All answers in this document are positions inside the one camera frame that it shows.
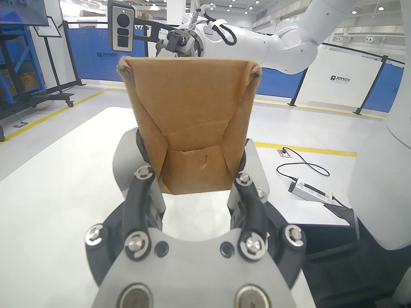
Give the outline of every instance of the cardboard flap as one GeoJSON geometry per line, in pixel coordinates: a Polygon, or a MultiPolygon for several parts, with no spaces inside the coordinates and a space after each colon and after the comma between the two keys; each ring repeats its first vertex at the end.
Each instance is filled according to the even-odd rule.
{"type": "Polygon", "coordinates": [[[249,60],[123,57],[118,72],[162,190],[230,189],[260,66],[249,60]]]}

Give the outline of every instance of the white table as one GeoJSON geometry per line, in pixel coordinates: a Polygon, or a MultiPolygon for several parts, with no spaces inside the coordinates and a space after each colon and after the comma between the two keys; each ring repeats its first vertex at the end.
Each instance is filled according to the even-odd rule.
{"type": "MultiPolygon", "coordinates": [[[[91,306],[97,286],[83,237],[123,201],[111,164],[121,136],[135,126],[132,109],[105,109],[0,182],[1,307],[91,306]]],[[[323,206],[287,192],[289,182],[275,174],[278,153],[257,149],[270,182],[270,201],[286,219],[345,224],[323,206]]],[[[227,232],[228,193],[165,195],[163,231],[188,240],[227,232]]],[[[292,294],[299,308],[315,306],[302,273],[292,294]]]]}

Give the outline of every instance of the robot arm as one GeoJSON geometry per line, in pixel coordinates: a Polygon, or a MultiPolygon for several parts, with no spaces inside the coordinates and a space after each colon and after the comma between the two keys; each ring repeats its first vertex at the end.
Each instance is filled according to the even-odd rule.
{"type": "MultiPolygon", "coordinates": [[[[236,44],[233,46],[228,46],[222,38],[217,41],[212,39],[212,27],[218,22],[195,16],[193,22],[188,22],[181,28],[194,25],[195,28],[190,31],[195,32],[201,39],[204,57],[247,58],[263,67],[295,74],[310,66],[317,55],[317,47],[352,11],[357,1],[312,0],[298,25],[286,27],[272,36],[225,25],[235,34],[236,44]]],[[[204,8],[199,10],[199,13],[204,13],[204,8]]],[[[221,32],[226,38],[232,37],[224,29],[221,32]]]]}

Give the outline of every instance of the power adapter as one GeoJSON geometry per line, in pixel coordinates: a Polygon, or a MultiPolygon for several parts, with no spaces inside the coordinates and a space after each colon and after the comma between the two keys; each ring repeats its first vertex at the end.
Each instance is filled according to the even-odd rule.
{"type": "Polygon", "coordinates": [[[320,191],[307,183],[299,181],[298,179],[291,183],[288,191],[307,201],[317,201],[328,204],[333,203],[332,196],[327,195],[323,191],[320,191]]]}

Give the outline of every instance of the blue partition wall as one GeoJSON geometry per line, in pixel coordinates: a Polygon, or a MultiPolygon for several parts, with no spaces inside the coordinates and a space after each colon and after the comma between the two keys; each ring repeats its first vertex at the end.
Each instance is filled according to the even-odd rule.
{"type": "Polygon", "coordinates": [[[388,113],[394,103],[404,68],[385,64],[364,108],[388,113]]]}
{"type": "Polygon", "coordinates": [[[300,83],[303,72],[287,75],[275,69],[263,68],[257,94],[292,98],[300,83]]]}
{"type": "MultiPolygon", "coordinates": [[[[79,78],[123,81],[116,71],[119,59],[145,57],[144,41],[134,40],[131,53],[112,50],[107,28],[69,28],[68,34],[79,78]]],[[[135,29],[135,35],[144,35],[143,29],[135,29]]]]}

